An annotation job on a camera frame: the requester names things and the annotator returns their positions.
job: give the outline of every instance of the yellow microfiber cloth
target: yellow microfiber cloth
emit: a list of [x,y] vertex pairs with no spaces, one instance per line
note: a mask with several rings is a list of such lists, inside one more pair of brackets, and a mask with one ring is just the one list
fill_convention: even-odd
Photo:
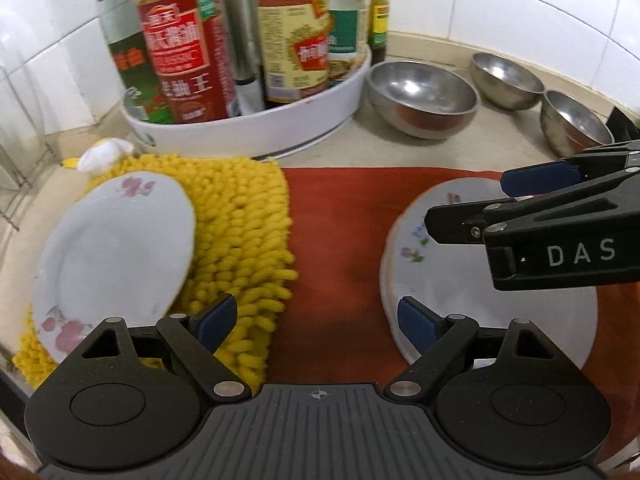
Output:
[[[238,323],[216,357],[255,392],[264,382],[276,316],[291,297],[287,269],[294,257],[289,240],[289,188],[274,160],[127,157],[92,180],[87,192],[133,171],[162,173],[177,180],[196,213],[193,261],[171,312],[197,314],[220,294],[238,300]],[[15,366],[37,388],[56,368],[36,336],[31,312]]]

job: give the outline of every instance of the gray ribbed surface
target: gray ribbed surface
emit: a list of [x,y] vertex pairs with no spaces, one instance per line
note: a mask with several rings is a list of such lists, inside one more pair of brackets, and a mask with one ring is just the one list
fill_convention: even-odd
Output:
[[[200,433],[156,464],[117,474],[46,466],[46,480],[494,480],[517,478],[451,449],[417,406],[370,384],[267,384],[240,406],[212,411]],[[545,479],[601,478],[588,468]]]

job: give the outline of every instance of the plate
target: plate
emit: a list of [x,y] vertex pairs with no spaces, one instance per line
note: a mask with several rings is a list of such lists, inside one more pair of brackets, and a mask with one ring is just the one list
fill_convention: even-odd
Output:
[[103,319],[154,325],[180,291],[195,215],[174,179],[139,171],[98,186],[50,234],[31,303],[36,333],[61,362]]
[[516,317],[532,320],[567,357],[582,367],[591,351],[598,322],[594,287],[555,290],[495,290],[482,245],[441,245],[424,227],[428,208],[456,202],[503,198],[500,183],[460,178],[420,195],[390,233],[381,264],[381,290],[398,348],[411,363],[417,351],[398,328],[395,311],[403,296],[413,296],[440,316],[465,314],[481,326],[506,328]]

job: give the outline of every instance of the red mat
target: red mat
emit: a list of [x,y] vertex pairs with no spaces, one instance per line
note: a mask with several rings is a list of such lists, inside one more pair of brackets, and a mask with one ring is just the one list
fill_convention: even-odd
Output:
[[[294,220],[290,249],[300,279],[278,320],[268,380],[387,384],[406,362],[380,303],[378,270],[386,235],[420,193],[453,178],[497,173],[441,168],[285,170]],[[598,331],[584,371],[607,397],[613,425],[601,454],[640,431],[640,292],[598,288]]]

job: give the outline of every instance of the stainless steel bowl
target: stainless steel bowl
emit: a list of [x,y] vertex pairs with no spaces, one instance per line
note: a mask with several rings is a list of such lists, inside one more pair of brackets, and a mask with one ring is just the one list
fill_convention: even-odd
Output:
[[444,139],[474,118],[480,97],[460,76],[418,61],[385,61],[367,73],[369,99],[389,124],[419,139]]
[[559,156],[571,156],[584,148],[615,142],[596,114],[573,97],[556,90],[545,92],[540,125],[549,145]]
[[495,54],[474,54],[469,70],[482,95],[498,108],[527,110],[538,104],[545,92],[542,81],[533,73]]

